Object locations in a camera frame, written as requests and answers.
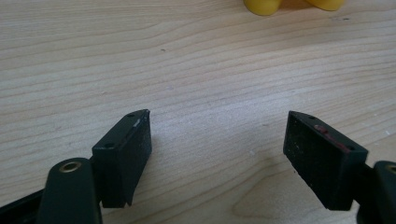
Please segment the screw hole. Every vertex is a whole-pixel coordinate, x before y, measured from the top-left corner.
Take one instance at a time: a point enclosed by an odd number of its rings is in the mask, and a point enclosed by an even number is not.
[[[114,143],[106,143],[105,147],[114,147]]]
[[[389,165],[388,169],[396,175],[396,165]]]
[[[76,171],[81,166],[81,162],[79,161],[70,161],[67,164],[64,164],[59,168],[59,171],[62,173],[70,173]]]

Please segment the black plastic part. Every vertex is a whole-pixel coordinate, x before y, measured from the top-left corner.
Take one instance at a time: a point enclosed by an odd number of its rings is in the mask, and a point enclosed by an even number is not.
[[[384,224],[394,224],[396,223],[396,163],[379,161],[374,166],[374,174],[376,207]]]
[[[0,223],[33,224],[43,190],[23,197],[0,208]]]
[[[74,158],[49,171],[36,224],[102,223],[91,163]]]
[[[290,111],[284,154],[330,210],[350,209],[368,151],[320,119]]]
[[[131,205],[151,154],[149,111],[124,116],[93,148],[92,167],[103,207]]]

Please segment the light wood surface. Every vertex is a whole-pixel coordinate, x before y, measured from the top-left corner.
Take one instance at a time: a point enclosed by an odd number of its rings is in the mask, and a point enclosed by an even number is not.
[[[1,205],[143,108],[153,153],[106,224],[355,223],[282,154],[287,115],[396,161],[396,2],[259,17],[242,0],[0,0]]]

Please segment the yellow toy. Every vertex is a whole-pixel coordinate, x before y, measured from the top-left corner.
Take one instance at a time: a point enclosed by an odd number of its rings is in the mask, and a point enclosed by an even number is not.
[[[344,4],[344,0],[306,0],[314,7],[335,11]],[[282,0],[244,0],[245,6],[254,14],[269,16],[277,11]]]

